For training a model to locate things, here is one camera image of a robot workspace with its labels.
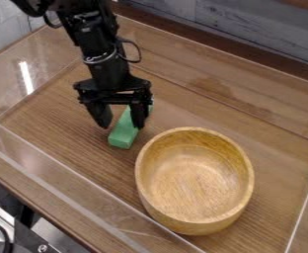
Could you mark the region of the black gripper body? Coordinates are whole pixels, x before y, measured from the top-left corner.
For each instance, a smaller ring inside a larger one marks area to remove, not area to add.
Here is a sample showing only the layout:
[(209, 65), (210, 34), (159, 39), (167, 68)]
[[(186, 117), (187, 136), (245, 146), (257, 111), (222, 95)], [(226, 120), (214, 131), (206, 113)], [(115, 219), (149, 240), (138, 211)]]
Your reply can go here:
[(91, 78), (74, 84), (79, 103), (86, 107), (107, 105), (150, 106), (154, 103), (153, 83), (131, 72), (122, 53), (84, 55)]

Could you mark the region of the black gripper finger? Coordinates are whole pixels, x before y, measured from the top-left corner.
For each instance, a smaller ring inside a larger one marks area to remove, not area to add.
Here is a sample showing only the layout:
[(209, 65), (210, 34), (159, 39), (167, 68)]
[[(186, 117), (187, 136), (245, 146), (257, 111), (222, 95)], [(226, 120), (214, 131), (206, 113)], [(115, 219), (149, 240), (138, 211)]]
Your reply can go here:
[(108, 128), (114, 119), (111, 107), (106, 104), (91, 103), (87, 110), (96, 124), (103, 128)]
[(146, 126), (146, 120), (151, 113), (151, 105), (139, 103), (131, 105), (131, 117), (134, 126), (142, 129)]

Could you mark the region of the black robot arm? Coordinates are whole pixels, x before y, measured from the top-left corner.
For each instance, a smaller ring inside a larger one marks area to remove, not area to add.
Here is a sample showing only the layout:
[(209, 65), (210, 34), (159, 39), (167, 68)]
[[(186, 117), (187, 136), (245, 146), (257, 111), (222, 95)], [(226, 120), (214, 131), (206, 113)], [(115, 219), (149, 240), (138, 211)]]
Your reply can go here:
[(146, 126), (150, 106), (154, 103), (153, 83), (135, 76), (130, 65), (139, 62), (127, 56), (119, 36), (118, 17), (108, 0), (11, 0), (34, 18), (56, 13), (59, 25), (80, 48), (82, 59), (91, 77), (74, 84), (78, 100), (84, 105), (96, 124), (111, 125), (114, 105), (131, 108), (137, 128)]

